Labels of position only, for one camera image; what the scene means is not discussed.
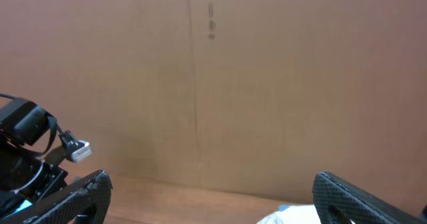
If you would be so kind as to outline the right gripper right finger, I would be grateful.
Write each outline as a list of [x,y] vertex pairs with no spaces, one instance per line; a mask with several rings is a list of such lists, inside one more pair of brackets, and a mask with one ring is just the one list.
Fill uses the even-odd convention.
[[321,223],[426,224],[330,172],[315,176],[312,193]]

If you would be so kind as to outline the beige khaki shorts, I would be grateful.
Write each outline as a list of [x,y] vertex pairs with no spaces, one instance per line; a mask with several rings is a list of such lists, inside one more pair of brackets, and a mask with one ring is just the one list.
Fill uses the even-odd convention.
[[280,205],[257,224],[320,224],[314,205]]

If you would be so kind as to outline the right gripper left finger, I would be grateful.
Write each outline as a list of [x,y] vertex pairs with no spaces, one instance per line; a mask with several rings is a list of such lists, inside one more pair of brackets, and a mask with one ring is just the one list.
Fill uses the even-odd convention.
[[39,202],[1,220],[3,224],[102,224],[111,201],[109,175],[95,171]]

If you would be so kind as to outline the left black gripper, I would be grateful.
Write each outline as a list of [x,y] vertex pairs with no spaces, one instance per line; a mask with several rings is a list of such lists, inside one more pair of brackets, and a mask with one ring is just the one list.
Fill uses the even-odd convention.
[[66,159],[65,148],[59,146],[38,159],[12,145],[9,161],[9,192],[30,202],[38,202],[67,186],[68,172],[60,168]]

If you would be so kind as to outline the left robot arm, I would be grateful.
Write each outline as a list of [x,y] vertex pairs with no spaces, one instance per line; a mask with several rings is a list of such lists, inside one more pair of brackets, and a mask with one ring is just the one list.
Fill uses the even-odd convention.
[[2,93],[1,217],[12,215],[67,186],[59,167],[77,144],[70,131],[38,104]]

